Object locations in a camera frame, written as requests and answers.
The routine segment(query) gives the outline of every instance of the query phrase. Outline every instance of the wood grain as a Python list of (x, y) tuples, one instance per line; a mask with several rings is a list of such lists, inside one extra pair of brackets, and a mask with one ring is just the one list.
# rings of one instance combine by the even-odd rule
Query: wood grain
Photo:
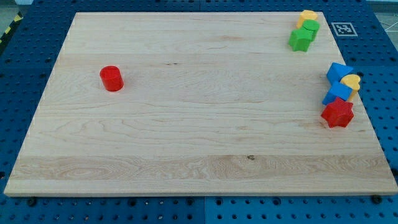
[[(332, 62), (322, 13), (77, 13), (7, 183), (9, 196), (395, 194), (361, 100), (320, 118)], [(117, 65), (125, 86), (104, 90)]]

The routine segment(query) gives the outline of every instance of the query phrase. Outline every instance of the blue table surface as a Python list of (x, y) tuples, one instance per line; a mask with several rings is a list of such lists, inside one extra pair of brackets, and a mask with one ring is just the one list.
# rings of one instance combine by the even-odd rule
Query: blue table surface
[[(0, 191), (76, 12), (304, 9), (324, 13), (346, 64), (361, 76), (359, 95), (398, 176), (398, 52), (364, 0), (35, 0), (0, 56)], [(398, 223), (398, 197), (9, 198), (0, 194), (0, 223), (128, 222)]]

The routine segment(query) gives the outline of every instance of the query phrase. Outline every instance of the red star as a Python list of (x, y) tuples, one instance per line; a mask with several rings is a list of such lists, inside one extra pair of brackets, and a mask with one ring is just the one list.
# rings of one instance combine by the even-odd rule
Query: red star
[(347, 127), (348, 123), (354, 118), (353, 103), (345, 102), (339, 97), (329, 103), (323, 110), (321, 117), (328, 121), (329, 128), (335, 126)]

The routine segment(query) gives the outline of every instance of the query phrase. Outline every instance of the green star block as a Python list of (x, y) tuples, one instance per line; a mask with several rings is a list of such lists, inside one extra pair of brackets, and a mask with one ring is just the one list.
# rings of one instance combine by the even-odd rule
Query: green star block
[(312, 41), (312, 31), (304, 28), (295, 29), (292, 31), (289, 39), (289, 45), (292, 46), (293, 51), (306, 52)]
[(312, 31), (312, 41), (314, 41), (320, 27), (319, 22), (312, 19), (307, 19), (304, 21), (302, 27), (306, 30)]

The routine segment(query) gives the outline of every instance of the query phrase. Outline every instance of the blue cube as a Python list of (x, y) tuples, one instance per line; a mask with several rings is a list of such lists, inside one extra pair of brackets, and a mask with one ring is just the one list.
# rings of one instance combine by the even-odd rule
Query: blue cube
[(340, 82), (334, 82), (330, 87), (328, 93), (326, 94), (325, 98), (323, 99), (322, 103), (324, 105), (328, 105), (329, 103), (334, 102), (336, 100), (336, 97), (340, 97), (342, 100), (346, 101), (352, 91), (352, 88), (341, 84)]
[(340, 80), (350, 74), (354, 69), (350, 66), (347, 65), (342, 65), (336, 62), (333, 62), (330, 65), (328, 74), (326, 75), (328, 77), (328, 80), (330, 84), (332, 85), (334, 82), (340, 82)]

